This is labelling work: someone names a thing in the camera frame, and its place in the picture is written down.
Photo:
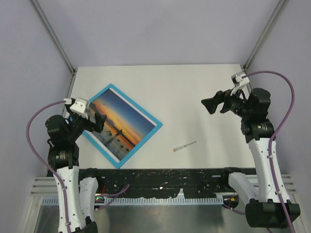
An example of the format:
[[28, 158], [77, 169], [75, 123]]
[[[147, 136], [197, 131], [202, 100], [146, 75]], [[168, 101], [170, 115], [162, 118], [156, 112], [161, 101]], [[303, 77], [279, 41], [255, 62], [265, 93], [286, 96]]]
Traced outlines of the small screwdriver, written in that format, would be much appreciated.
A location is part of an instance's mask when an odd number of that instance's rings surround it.
[[194, 144], [194, 143], [196, 143], [196, 142], [197, 142], [197, 141], [194, 141], [194, 142], [191, 142], [191, 143], [188, 143], [188, 144], [185, 144], [185, 145], [176, 147], [176, 148], [173, 149], [173, 151], [174, 151], [174, 152], [177, 152], [177, 151], [182, 150], [182, 149], [184, 149], [184, 148], [186, 148], [186, 147], [188, 147], [188, 146], [190, 146], [190, 145], [192, 145], [192, 144]]

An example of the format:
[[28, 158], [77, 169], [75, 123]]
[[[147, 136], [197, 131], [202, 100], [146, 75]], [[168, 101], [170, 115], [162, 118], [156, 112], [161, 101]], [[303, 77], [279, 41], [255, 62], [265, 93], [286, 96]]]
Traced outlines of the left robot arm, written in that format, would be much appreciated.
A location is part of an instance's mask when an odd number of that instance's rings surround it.
[[83, 133], [102, 132], [105, 115], [95, 114], [95, 122], [70, 113], [70, 119], [54, 115], [46, 121], [49, 154], [59, 205], [60, 233], [96, 233], [95, 195], [103, 190], [104, 179], [98, 169], [79, 170], [79, 147], [76, 140]]

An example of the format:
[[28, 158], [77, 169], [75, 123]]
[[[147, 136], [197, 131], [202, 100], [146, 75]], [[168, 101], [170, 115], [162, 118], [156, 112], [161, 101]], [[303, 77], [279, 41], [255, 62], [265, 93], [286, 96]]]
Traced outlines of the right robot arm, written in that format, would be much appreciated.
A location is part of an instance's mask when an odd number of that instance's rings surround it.
[[249, 97], [242, 90], [218, 91], [214, 97], [201, 103], [210, 114], [219, 104], [221, 113], [233, 112], [241, 118], [241, 132], [252, 153], [257, 174], [255, 187], [241, 169], [228, 167], [220, 178], [224, 191], [234, 191], [245, 204], [247, 223], [253, 228], [286, 229], [300, 215], [298, 204], [291, 202], [284, 186], [276, 156], [274, 127], [267, 119], [270, 93], [254, 88]]

